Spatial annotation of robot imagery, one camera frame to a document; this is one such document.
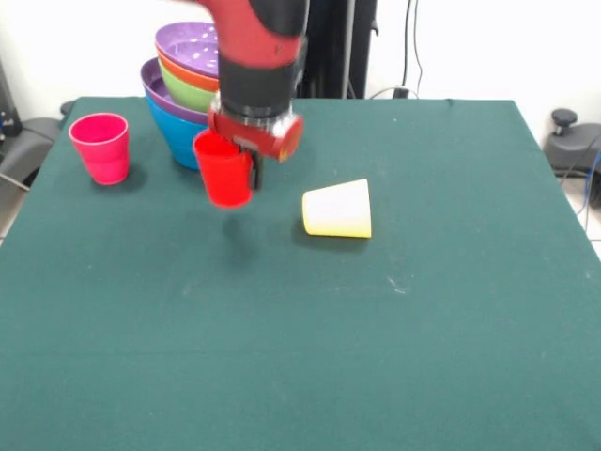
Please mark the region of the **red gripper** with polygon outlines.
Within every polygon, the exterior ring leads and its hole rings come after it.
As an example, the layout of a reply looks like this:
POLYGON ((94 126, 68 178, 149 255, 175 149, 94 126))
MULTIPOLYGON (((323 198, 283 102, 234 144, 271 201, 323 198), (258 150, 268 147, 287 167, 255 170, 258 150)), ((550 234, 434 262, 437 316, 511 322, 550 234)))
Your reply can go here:
POLYGON ((225 140, 249 150, 253 191, 262 187, 263 156, 286 161, 299 147, 304 132, 304 119, 292 107, 272 118, 240 117, 228 113, 219 97, 208 108, 208 125, 225 140))

